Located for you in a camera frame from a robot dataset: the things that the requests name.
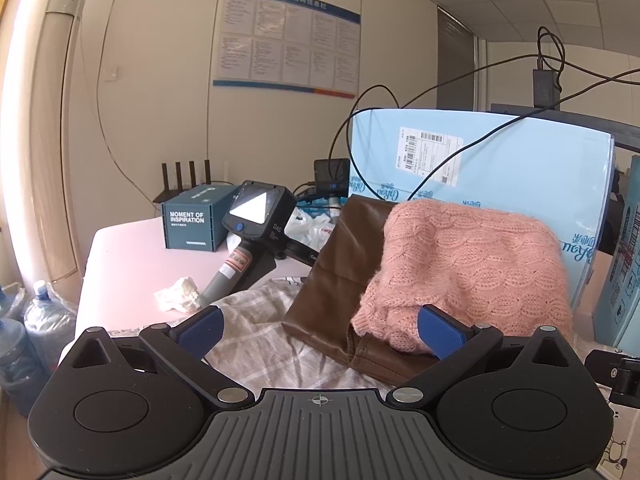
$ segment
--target ribbed gray plate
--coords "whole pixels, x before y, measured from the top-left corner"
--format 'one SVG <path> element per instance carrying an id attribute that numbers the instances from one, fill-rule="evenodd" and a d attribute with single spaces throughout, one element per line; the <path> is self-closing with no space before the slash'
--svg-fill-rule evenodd
<path id="1" fill-rule="evenodd" d="M 66 480 L 49 472 L 43 480 Z M 498 480 L 463 462 L 418 412 L 373 390 L 265 390 L 257 405 L 215 416 L 188 453 L 141 480 Z M 591 470 L 565 480 L 595 480 Z"/>

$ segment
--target device screen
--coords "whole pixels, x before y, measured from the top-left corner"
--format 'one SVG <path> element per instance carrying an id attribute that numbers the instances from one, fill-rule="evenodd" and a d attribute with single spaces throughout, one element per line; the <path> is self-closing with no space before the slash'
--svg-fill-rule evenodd
<path id="1" fill-rule="evenodd" d="M 234 200 L 229 214 L 255 224 L 264 224 L 279 193 L 277 189 L 243 187 Z"/>

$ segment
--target blue gripper pad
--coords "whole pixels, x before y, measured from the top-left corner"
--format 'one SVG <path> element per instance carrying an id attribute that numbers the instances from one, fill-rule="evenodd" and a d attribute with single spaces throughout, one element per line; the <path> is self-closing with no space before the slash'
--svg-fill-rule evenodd
<path id="1" fill-rule="evenodd" d="M 222 311 L 216 307 L 210 312 L 195 320 L 195 322 L 180 332 L 175 342 L 198 359 L 205 355 L 218 344 L 225 331 L 225 317 Z"/>
<path id="2" fill-rule="evenodd" d="M 444 359 L 466 343 L 473 336 L 473 331 L 439 308 L 428 304 L 418 313 L 418 334 L 438 359 Z"/>

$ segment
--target pink knit sweater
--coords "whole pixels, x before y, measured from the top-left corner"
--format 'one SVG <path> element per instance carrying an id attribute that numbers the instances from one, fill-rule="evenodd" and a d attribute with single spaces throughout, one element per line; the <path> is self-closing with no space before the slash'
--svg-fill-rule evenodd
<path id="1" fill-rule="evenodd" d="M 385 223 L 380 270 L 351 320 L 402 352 L 428 352 L 416 326 L 431 303 L 471 326 L 531 335 L 542 324 L 571 341 L 572 315 L 559 243 L 542 222 L 514 213 L 414 200 Z"/>

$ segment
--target gray blind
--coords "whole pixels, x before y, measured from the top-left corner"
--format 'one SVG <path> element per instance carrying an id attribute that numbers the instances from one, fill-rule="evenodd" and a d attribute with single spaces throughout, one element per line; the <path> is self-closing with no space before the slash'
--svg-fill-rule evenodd
<path id="1" fill-rule="evenodd" d="M 438 9 L 438 84 L 476 68 L 476 37 Z M 468 76 L 438 88 L 439 110 L 473 110 L 475 78 Z"/>

